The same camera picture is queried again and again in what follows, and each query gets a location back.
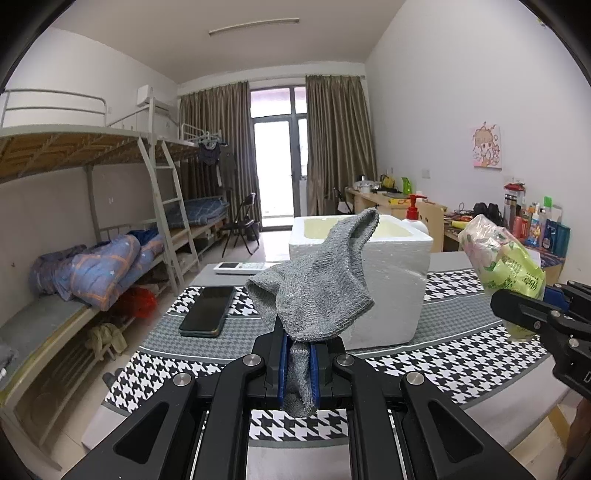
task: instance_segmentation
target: white remote control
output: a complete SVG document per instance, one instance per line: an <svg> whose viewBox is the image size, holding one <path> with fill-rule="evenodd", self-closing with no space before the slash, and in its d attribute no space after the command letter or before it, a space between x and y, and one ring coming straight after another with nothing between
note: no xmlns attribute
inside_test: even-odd
<svg viewBox="0 0 591 480"><path fill-rule="evenodd" d="M256 275L277 262L222 262L213 267L215 273L226 275Z"/></svg>

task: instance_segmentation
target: phone screen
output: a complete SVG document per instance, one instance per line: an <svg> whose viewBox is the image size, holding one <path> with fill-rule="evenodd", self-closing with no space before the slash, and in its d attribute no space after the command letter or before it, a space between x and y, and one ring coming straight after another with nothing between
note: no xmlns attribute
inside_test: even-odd
<svg viewBox="0 0 591 480"><path fill-rule="evenodd" d="M234 287L204 288L178 328L181 335L217 336L233 297Z"/></svg>

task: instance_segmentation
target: air conditioner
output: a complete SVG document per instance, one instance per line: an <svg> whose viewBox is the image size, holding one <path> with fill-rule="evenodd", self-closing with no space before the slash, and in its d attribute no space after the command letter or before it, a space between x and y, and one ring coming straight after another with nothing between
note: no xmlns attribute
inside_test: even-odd
<svg viewBox="0 0 591 480"><path fill-rule="evenodd" d="M158 93L154 93L154 88L151 87L150 85L144 85L143 87L138 88L138 106L144 106L150 103L150 99L152 97L154 97L154 105L161 109L164 110L166 112L170 113L170 110L172 108L171 105L162 102L160 100L158 100L156 97L158 96Z"/></svg>

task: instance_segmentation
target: glass door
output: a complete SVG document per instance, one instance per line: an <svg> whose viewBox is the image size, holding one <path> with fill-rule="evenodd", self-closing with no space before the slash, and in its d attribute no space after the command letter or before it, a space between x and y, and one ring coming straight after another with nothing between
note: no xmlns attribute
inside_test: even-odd
<svg viewBox="0 0 591 480"><path fill-rule="evenodd" d="M306 88L251 92L262 227L288 229L301 215L308 163Z"/></svg>

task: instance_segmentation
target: styrofoam box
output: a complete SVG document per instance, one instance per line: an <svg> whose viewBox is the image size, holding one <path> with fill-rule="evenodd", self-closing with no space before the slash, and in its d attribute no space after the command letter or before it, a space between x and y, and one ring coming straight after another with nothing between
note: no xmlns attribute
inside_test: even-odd
<svg viewBox="0 0 591 480"><path fill-rule="evenodd" d="M318 250L330 228L346 215L294 218L290 257ZM423 306L433 239L391 215L380 215L362 252L363 273L374 307L340 334L347 349L411 340Z"/></svg>

